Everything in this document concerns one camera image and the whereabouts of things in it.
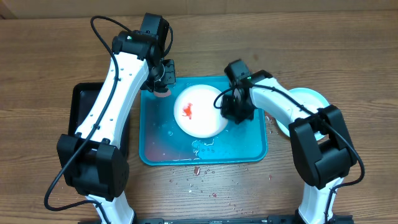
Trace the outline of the pink cleaning sponge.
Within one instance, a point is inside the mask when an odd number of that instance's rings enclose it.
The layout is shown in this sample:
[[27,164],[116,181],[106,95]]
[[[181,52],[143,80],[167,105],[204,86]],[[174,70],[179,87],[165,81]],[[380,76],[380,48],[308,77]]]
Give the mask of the pink cleaning sponge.
[[154,95],[158,98],[165,98],[171,95],[171,91],[170,90],[167,90],[166,92],[154,91]]

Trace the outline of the white plastic plate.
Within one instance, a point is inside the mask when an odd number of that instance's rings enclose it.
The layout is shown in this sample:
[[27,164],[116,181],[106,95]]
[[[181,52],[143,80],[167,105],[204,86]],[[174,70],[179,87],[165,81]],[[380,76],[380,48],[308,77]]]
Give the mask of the white plastic plate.
[[174,118],[181,130],[195,138],[216,136],[227,127],[220,112],[221,91],[210,85],[193,85],[183,90],[174,103]]

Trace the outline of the light blue plastic plate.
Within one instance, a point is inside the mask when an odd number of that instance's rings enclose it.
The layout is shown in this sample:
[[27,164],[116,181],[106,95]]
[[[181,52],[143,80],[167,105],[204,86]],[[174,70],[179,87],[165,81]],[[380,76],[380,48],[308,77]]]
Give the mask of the light blue plastic plate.
[[[330,105],[328,100],[315,90],[309,88],[293,88],[289,91],[291,92],[291,94],[299,97],[301,100],[304,100],[305,105],[313,105],[314,107],[316,107],[314,113],[317,112],[318,108],[325,108]],[[276,120],[276,122],[279,129],[289,138],[290,134],[288,128],[285,127],[278,120]],[[315,133],[314,136],[317,141],[325,137],[325,135],[322,135],[320,132]]]

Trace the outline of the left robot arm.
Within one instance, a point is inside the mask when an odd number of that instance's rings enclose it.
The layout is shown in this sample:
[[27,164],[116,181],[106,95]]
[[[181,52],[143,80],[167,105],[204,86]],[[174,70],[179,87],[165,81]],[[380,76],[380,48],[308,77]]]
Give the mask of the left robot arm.
[[175,65],[165,59],[173,30],[160,15],[147,13],[140,29],[123,28],[112,44],[107,77],[83,122],[57,143],[61,170],[48,188],[44,205],[60,180],[85,196],[85,200],[62,206],[62,210],[92,204],[100,223],[135,223],[136,215],[127,202],[124,189],[129,177],[126,137],[127,119],[136,95],[147,90],[169,96],[175,84]]

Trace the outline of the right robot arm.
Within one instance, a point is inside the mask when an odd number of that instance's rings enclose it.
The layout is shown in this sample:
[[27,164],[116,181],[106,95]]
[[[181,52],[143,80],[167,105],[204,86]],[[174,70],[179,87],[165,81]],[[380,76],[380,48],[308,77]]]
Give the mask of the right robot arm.
[[252,73],[238,59],[224,69],[229,88],[214,100],[222,117],[242,123],[262,109],[289,130],[295,168],[305,182],[303,199],[293,215],[269,215],[266,223],[353,223],[335,215],[338,189],[360,183],[363,161],[354,149],[342,112],[334,105],[311,108],[286,90],[269,72]]

